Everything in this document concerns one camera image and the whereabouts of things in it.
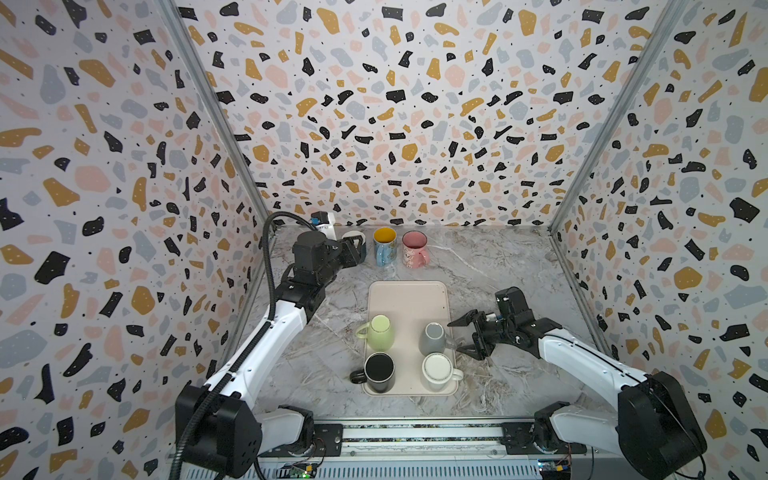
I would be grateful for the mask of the light blue butterfly mug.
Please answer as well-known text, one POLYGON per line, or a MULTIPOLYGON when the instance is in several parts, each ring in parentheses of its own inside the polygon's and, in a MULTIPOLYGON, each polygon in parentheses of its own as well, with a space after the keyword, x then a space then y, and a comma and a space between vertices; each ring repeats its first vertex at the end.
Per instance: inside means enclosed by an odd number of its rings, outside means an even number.
POLYGON ((375 261, 379 267, 391 265, 397 256, 397 233, 389 227, 378 228, 374 232, 375 261))

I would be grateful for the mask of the white mug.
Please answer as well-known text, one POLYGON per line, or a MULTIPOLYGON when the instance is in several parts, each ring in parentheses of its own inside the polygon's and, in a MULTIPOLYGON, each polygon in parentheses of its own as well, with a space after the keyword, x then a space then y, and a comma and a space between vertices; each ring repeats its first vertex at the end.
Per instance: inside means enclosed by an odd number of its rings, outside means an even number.
POLYGON ((427 355, 421 366, 422 383, 432 392, 442 391, 450 382, 464 379, 464 372, 457 369, 443 353, 427 355))

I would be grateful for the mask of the grey mug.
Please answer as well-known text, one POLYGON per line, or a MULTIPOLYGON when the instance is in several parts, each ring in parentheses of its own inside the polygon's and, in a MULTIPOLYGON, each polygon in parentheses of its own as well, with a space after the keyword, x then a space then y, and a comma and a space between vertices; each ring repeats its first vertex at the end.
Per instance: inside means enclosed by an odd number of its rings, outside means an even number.
POLYGON ((447 344, 445 328, 437 322, 430 322, 424 328, 419 339, 419 351, 423 356, 443 353, 447 344))

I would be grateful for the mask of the pink patterned mug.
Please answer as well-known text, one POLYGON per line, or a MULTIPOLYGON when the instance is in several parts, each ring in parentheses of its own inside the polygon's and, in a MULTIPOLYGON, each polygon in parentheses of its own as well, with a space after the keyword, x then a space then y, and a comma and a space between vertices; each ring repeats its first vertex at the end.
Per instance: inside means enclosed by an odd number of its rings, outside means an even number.
POLYGON ((427 250, 428 237, 420 231, 409 231, 402 237, 403 263, 407 268, 418 269, 430 262, 427 250))

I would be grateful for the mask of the dark green mug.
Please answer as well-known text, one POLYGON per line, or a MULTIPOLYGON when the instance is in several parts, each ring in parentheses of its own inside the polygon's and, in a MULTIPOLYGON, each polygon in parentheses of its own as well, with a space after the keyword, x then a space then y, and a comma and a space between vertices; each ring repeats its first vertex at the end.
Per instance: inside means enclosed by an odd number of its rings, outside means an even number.
POLYGON ((367 256, 365 234, 361 231, 348 231, 342 236, 342 243, 350 248, 349 258, 354 265, 364 263, 367 256))

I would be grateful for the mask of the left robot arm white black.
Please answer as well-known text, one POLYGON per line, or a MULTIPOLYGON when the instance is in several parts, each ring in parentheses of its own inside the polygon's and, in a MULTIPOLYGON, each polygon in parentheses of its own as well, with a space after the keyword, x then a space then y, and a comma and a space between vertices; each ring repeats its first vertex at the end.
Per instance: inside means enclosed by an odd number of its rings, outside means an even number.
POLYGON ((340 270, 362 263, 365 237, 335 240, 309 230, 299 235, 293 254, 292 274, 277 285, 264 317, 234 356, 203 385, 189 384, 177 397, 170 478, 180 478, 184 464, 240 478, 257 468, 265 452, 303 455, 313 449, 311 411, 283 405, 257 414, 256 400, 279 357, 322 304, 327 286, 340 270))

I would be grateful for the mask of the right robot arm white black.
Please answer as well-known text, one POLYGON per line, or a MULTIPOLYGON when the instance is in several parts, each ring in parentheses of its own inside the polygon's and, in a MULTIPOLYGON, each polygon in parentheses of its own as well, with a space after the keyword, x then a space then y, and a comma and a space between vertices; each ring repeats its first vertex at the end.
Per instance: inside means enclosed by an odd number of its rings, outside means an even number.
POLYGON ((694 460, 707 442, 680 383, 670 374, 632 368, 579 341, 559 323, 536 318, 517 287, 495 294, 495 313, 473 309, 451 321, 472 327, 472 341, 457 352, 476 360, 504 344, 555 365, 597 393, 611 407, 588 410, 554 402, 538 410, 527 433, 516 432, 508 445, 527 440, 543 454, 581 444, 622 456, 646 479, 665 479, 694 460))

